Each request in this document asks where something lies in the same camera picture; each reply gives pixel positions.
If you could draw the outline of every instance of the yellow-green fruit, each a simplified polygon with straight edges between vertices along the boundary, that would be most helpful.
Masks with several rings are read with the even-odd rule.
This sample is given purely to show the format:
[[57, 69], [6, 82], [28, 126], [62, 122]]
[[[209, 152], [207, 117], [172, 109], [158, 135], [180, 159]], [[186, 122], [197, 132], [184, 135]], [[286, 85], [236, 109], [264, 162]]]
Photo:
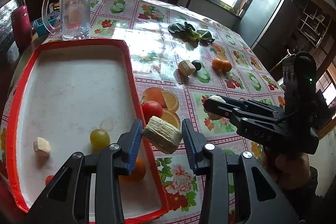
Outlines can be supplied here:
[[90, 133], [90, 142], [94, 149], [103, 149], [110, 144], [110, 136], [103, 129], [95, 129]]

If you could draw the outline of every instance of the bottle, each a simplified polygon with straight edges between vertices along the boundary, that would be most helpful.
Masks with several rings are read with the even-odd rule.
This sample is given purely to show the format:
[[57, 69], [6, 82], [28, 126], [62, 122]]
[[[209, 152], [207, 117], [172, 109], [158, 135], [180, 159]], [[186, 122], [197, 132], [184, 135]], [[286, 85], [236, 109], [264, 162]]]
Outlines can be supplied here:
[[11, 20], [16, 46], [21, 54], [33, 40], [27, 5], [15, 9], [11, 14]]

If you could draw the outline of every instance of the glass handle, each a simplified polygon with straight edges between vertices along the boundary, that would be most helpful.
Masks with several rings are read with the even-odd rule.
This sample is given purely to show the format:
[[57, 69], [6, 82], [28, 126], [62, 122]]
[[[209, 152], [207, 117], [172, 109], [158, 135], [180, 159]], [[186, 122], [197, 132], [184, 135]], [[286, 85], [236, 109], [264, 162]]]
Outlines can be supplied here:
[[50, 0], [43, 0], [43, 5], [42, 5], [42, 21], [43, 25], [45, 28], [51, 33], [54, 34], [56, 32], [59, 32], [62, 30], [62, 27], [59, 25], [56, 28], [53, 27], [49, 21], [48, 21], [48, 15], [47, 15], [47, 10], [48, 10], [48, 5], [49, 5]]

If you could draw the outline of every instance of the floral tablecloth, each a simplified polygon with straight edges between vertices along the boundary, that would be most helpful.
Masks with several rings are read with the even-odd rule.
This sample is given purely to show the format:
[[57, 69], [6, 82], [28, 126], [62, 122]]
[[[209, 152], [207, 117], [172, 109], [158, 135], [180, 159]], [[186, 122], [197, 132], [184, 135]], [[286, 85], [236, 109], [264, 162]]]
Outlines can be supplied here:
[[[228, 119], [209, 119], [203, 103], [218, 94], [234, 99], [254, 99], [281, 106], [283, 90], [265, 70], [241, 36], [225, 26], [188, 9], [157, 0], [91, 0], [90, 37], [126, 41], [132, 58], [135, 83], [142, 102], [156, 101], [163, 107], [162, 118], [180, 128], [190, 118], [194, 128], [225, 152], [240, 154], [251, 151], [260, 160], [260, 146], [236, 134]], [[168, 32], [172, 23], [192, 24], [195, 29], [209, 30], [215, 41], [209, 46], [191, 45]], [[50, 35], [45, 42], [62, 39]], [[229, 60], [230, 73], [214, 71], [214, 58]], [[189, 77], [179, 73], [180, 61], [198, 60], [200, 71]], [[2, 116], [0, 133], [0, 168], [7, 177], [5, 141], [13, 88]], [[196, 177], [189, 168], [184, 145], [172, 155], [153, 147], [161, 180], [165, 186], [170, 211], [153, 223], [198, 223], [204, 192], [204, 177]], [[230, 219], [235, 218], [233, 177], [229, 177]]]

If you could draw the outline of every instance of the glass beer mug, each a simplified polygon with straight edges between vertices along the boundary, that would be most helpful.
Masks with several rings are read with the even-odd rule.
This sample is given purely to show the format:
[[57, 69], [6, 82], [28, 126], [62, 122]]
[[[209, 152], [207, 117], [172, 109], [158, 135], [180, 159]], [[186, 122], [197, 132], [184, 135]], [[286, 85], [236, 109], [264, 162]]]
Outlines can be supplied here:
[[53, 27], [47, 17], [49, 0], [43, 1], [42, 20], [51, 33], [62, 31], [63, 40], [85, 39], [90, 34], [91, 0], [59, 0], [60, 25]]

